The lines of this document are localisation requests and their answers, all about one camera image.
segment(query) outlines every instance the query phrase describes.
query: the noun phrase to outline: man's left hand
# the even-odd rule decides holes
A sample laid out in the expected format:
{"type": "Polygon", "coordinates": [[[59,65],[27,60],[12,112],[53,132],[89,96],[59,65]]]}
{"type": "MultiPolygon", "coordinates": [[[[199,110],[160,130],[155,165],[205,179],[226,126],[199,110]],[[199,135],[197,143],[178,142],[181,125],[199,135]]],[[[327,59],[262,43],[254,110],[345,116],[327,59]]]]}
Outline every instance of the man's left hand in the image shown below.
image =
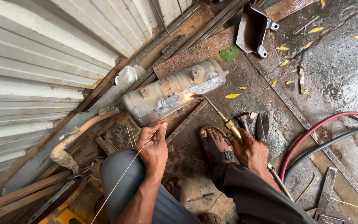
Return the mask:
{"type": "Polygon", "coordinates": [[[136,143],[136,150],[140,151],[144,145],[139,155],[146,166],[146,174],[158,175],[162,178],[168,159],[168,148],[165,141],[168,123],[163,122],[161,124],[161,122],[162,120],[159,120],[150,125],[150,127],[142,128],[136,143]]]}

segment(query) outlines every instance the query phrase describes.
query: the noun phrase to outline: hand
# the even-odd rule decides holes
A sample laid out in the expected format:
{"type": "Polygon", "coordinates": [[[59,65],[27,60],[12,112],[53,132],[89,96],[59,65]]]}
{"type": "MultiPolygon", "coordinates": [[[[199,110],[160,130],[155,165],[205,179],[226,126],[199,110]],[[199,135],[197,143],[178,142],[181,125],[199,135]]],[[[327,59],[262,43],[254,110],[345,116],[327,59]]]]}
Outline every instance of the hand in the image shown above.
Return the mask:
{"type": "Polygon", "coordinates": [[[256,174],[267,171],[266,164],[269,150],[261,141],[253,139],[248,131],[242,128],[238,130],[243,137],[244,146],[241,146],[236,139],[231,141],[237,160],[242,166],[252,170],[256,174]]]}
{"type": "Polygon", "coordinates": [[[162,120],[159,120],[150,125],[150,127],[142,128],[136,143],[136,150],[139,152],[150,139],[144,145],[139,155],[146,166],[146,175],[157,175],[159,178],[163,176],[168,159],[168,148],[165,141],[168,123],[163,122],[161,124],[161,122],[162,120]]]}

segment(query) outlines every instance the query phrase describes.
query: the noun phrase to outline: black hose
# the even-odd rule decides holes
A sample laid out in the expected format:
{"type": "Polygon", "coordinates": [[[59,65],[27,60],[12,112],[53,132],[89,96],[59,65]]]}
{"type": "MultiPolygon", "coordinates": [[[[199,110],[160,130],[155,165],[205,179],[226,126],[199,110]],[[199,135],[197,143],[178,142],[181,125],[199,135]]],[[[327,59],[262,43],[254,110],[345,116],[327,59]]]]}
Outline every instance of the black hose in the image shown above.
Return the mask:
{"type": "Polygon", "coordinates": [[[330,146],[332,144],[334,144],[335,142],[337,141],[340,141],[348,136],[351,136],[351,135],[355,135],[358,133],[358,129],[357,130],[354,130],[354,131],[350,131],[348,133],[345,133],[343,135],[340,135],[336,138],[333,138],[329,141],[327,141],[326,143],[324,144],[321,144],[319,146],[317,146],[316,148],[306,152],[305,154],[303,154],[301,157],[299,157],[297,160],[295,160],[290,167],[288,167],[288,169],[286,170],[286,173],[285,173],[285,176],[284,176],[284,185],[287,183],[287,178],[288,176],[291,174],[291,172],[295,169],[295,167],[297,167],[303,160],[305,160],[306,158],[308,158],[309,156],[313,155],[314,153],[322,150],[323,148],[327,147],[327,146],[330,146]]]}

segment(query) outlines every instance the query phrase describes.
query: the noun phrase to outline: man's right hand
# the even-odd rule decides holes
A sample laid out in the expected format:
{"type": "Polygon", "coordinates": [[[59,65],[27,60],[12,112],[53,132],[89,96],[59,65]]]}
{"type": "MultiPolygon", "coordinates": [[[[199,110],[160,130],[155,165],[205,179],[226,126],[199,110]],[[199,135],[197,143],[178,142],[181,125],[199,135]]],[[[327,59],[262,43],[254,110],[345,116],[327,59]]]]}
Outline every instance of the man's right hand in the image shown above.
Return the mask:
{"type": "Polygon", "coordinates": [[[267,169],[267,156],[269,155],[269,150],[261,141],[253,139],[248,131],[242,128],[239,128],[238,130],[243,137],[244,146],[241,146],[235,138],[231,141],[234,149],[233,152],[237,160],[242,166],[256,173],[264,181],[270,184],[270,186],[282,193],[267,169]]]}

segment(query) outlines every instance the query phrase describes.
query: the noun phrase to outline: muffler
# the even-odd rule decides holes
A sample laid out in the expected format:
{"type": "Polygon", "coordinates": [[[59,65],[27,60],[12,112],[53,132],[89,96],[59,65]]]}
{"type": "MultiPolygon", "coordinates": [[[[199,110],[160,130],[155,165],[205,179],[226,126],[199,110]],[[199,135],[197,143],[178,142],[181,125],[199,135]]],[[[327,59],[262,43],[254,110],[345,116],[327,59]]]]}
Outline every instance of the muffler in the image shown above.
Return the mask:
{"type": "Polygon", "coordinates": [[[78,164],[65,149],[96,122],[128,111],[139,127],[147,127],[169,115],[175,107],[180,109],[196,100],[190,98],[191,95],[207,94],[222,86],[226,82],[227,74],[228,70],[223,71],[216,61],[207,59],[165,79],[129,92],[122,97],[120,106],[101,109],[98,116],[73,130],[67,139],[53,148],[51,159],[77,174],[78,164]]]}

